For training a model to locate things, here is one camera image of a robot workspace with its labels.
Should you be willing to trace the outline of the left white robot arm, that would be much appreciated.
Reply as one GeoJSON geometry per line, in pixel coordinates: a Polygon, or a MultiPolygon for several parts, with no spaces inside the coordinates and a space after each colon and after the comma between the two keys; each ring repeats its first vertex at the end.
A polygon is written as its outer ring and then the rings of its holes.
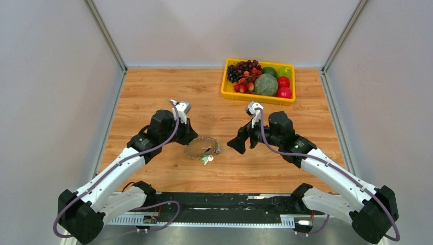
{"type": "Polygon", "coordinates": [[[91,181],[76,191],[64,190],[58,197],[58,214],[53,223],[54,233],[61,238],[57,226],[63,227],[81,244],[93,241],[103,227],[125,212],[140,207],[151,211],[156,205],[153,189],[144,182],[133,184],[125,194],[114,191],[133,173],[161,153],[162,147],[176,142],[189,144],[198,135],[187,113],[190,105],[180,102],[172,110],[158,110],[150,124],[134,135],[119,156],[91,181]]]}

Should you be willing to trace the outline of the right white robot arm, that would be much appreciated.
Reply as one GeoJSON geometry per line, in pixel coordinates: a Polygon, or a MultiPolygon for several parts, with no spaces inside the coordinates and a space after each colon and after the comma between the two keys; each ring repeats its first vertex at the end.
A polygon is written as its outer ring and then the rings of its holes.
{"type": "Polygon", "coordinates": [[[291,200],[296,212],[310,209],[336,217],[350,224],[371,244],[378,244],[383,238],[401,240],[396,225],[397,200],[391,188],[386,185],[378,188],[336,164],[314,143],[295,132],[285,112],[271,113],[268,126],[263,124],[261,109],[250,116],[251,120],[239,128],[237,136],[228,141],[227,146],[244,154],[247,140],[251,149],[263,143],[288,163],[313,174],[337,191],[337,195],[328,194],[309,184],[301,184],[291,200]]]}

